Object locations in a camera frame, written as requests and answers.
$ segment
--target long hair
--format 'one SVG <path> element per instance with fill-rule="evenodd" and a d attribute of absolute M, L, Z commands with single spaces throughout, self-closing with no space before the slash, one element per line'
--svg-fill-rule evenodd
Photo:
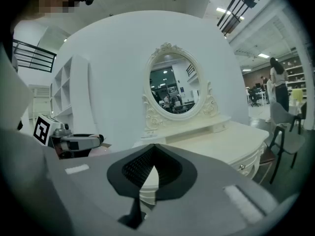
<path fill-rule="evenodd" d="M 283 74 L 284 73 L 283 66 L 278 61 L 276 61 L 275 58 L 270 59 L 270 64 L 275 69 L 277 74 Z"/>

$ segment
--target ceiling light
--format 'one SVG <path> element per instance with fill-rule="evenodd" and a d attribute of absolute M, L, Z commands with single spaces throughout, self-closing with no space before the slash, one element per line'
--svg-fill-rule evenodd
<path fill-rule="evenodd" d="M 259 54 L 258 56 L 260 56 L 260 57 L 263 57 L 263 58 L 269 58 L 269 56 L 268 55 L 265 55 L 265 54 L 263 54 L 263 53 L 261 53 L 261 54 Z"/>
<path fill-rule="evenodd" d="M 217 8 L 217 11 L 225 13 L 225 10 L 223 10 L 223 9 L 221 9 L 221 8 Z"/>

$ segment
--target black railing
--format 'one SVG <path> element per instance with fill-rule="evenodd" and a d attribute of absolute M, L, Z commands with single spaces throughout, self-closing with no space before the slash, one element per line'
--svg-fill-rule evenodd
<path fill-rule="evenodd" d="M 236 2 L 235 6 L 233 7 L 233 9 L 230 10 L 231 7 L 233 6 L 233 4 L 235 3 L 235 1 L 236 0 L 231 1 L 229 6 L 227 7 L 225 13 L 222 15 L 222 17 L 220 18 L 220 20 L 217 24 L 217 26 L 220 27 L 224 36 L 226 36 L 228 33 L 231 33 L 236 28 L 236 26 L 241 22 L 242 16 L 248 10 L 248 8 L 253 8 L 256 5 L 256 0 L 238 0 Z M 226 14 L 228 14 L 228 17 L 222 23 Z"/>
<path fill-rule="evenodd" d="M 192 65 L 189 65 L 189 67 L 186 69 L 186 72 L 188 73 L 188 77 L 195 71 L 195 68 Z"/>
<path fill-rule="evenodd" d="M 45 72 L 52 72 L 57 54 L 37 46 L 13 40 L 13 54 L 19 67 L 27 67 Z"/>

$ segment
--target vanity table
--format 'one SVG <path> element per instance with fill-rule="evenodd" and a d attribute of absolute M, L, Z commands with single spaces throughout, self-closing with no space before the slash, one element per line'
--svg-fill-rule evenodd
<path fill-rule="evenodd" d="M 165 111 L 154 100 L 149 84 L 150 72 L 156 60 L 163 55 L 177 54 L 185 57 L 199 77 L 200 95 L 197 103 L 183 114 Z M 211 83 L 203 76 L 198 61 L 187 51 L 165 43 L 150 57 L 145 71 L 146 127 L 133 147 L 147 144 L 164 144 L 218 159 L 235 169 L 236 174 L 253 178 L 259 168 L 260 155 L 264 152 L 267 131 L 230 120 L 221 115 L 212 96 Z M 140 199 L 155 204 L 158 173 L 151 171 L 141 191 Z"/>

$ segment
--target gray chair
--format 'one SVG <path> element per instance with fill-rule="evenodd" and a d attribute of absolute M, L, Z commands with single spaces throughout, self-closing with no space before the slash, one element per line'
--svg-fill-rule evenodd
<path fill-rule="evenodd" d="M 304 144 L 304 137 L 301 136 L 301 118 L 288 113 L 278 102 L 274 102 L 270 106 L 270 117 L 271 117 L 271 132 L 273 133 L 272 141 L 269 145 L 269 149 L 276 145 L 279 147 L 278 160 L 276 168 L 271 177 L 270 183 L 273 182 L 283 152 L 290 155 L 294 155 L 291 168 L 293 168 L 298 150 Z M 295 121 L 298 121 L 298 133 L 293 133 L 293 127 Z M 290 129 L 284 129 L 280 126 L 281 123 L 291 123 Z"/>

